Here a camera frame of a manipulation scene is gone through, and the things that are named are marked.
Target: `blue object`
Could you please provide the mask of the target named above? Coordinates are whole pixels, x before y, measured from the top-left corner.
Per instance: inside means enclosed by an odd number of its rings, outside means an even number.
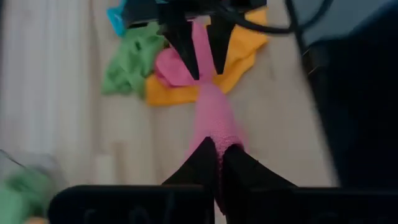
[[[126,2],[127,0],[121,0],[118,7],[111,7],[106,11],[106,15],[109,21],[111,21],[115,33],[120,37],[126,33],[126,28],[122,19],[122,12]]]

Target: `cloth pile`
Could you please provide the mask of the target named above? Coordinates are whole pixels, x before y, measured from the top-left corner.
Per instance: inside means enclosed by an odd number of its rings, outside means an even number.
[[[266,24],[266,9],[248,12],[247,20]],[[147,27],[129,29],[106,70],[103,94],[137,93],[151,106],[167,106],[195,102],[198,84],[213,80],[223,93],[237,84],[241,76],[256,61],[256,51],[267,36],[235,26],[229,40],[224,74],[216,75],[204,24],[193,22],[192,39],[195,46],[200,80],[194,80],[186,66],[167,41],[158,35],[155,22]]]

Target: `pink cloth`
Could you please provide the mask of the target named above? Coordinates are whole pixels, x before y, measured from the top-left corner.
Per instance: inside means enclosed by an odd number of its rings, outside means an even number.
[[[171,47],[158,54],[155,61],[155,75],[169,87],[197,85],[211,80],[215,74],[213,56],[205,26],[199,22],[192,22],[192,40],[199,67],[200,80],[194,80],[177,51]]]
[[[216,85],[202,84],[195,109],[194,134],[186,158],[192,155],[205,137],[210,137],[222,164],[222,157],[228,147],[233,144],[243,146],[228,99]]]

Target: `black plastic part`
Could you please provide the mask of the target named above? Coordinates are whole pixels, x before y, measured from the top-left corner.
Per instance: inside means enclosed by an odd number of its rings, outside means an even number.
[[[212,15],[211,25],[207,26],[207,35],[213,55],[217,74],[224,73],[225,60],[228,53],[229,39],[235,23],[226,21],[218,15]]]
[[[214,0],[205,0],[208,2],[217,2]],[[178,9],[185,13],[187,19],[197,16],[213,15],[214,11],[209,7],[203,7],[203,4],[198,4],[196,0],[173,0],[176,2]],[[230,1],[230,6],[234,10],[244,13],[256,9],[267,4],[266,0],[238,0]],[[159,19],[159,11],[155,0],[150,1],[135,1],[127,0],[122,12],[122,19],[126,27],[135,26],[136,24],[145,24],[149,21],[156,21]]]
[[[49,206],[52,224],[214,223],[213,199],[200,185],[77,186]]]
[[[162,34],[173,45],[194,80],[199,80],[199,67],[192,40],[192,22],[177,3],[158,4]]]
[[[240,146],[232,145],[223,158],[221,211],[228,224],[246,223],[251,189],[286,189],[294,184],[264,167],[245,153]]]
[[[398,223],[396,190],[252,190],[242,223]]]

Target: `microfiber cloth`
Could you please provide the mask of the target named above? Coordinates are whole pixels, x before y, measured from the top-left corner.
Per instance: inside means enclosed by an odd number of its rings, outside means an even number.
[[[156,55],[164,48],[165,38],[157,35],[159,26],[151,22],[146,27],[129,29],[116,55],[111,59],[102,84],[102,93],[145,95],[145,79],[153,71]]]
[[[228,147],[232,144],[243,146],[243,142],[226,95],[212,83],[201,84],[199,89],[193,139],[186,158],[192,155],[205,137],[210,137],[220,161]]]
[[[21,169],[0,184],[0,223],[20,224],[31,216],[44,215],[52,181],[34,169]]]
[[[251,11],[246,19],[258,24],[266,24],[266,9]],[[242,74],[256,61],[256,50],[267,43],[267,36],[245,28],[235,26],[229,40],[224,74],[215,75],[213,83],[223,93],[227,93],[237,84]],[[155,76],[146,79],[146,102],[152,106],[168,106],[195,102],[198,98],[198,86],[169,88]]]
[[[206,27],[199,22],[192,22],[192,40],[199,68],[199,80],[194,80],[178,52],[173,48],[161,51],[155,61],[155,75],[165,86],[180,87],[196,85],[211,80],[215,66]]]
[[[106,15],[108,16],[108,19],[112,24],[114,32],[120,37],[122,37],[126,33],[126,28],[124,27],[122,19],[122,12],[124,6],[126,5],[126,2],[127,0],[121,0],[118,7],[112,7],[106,11]]]

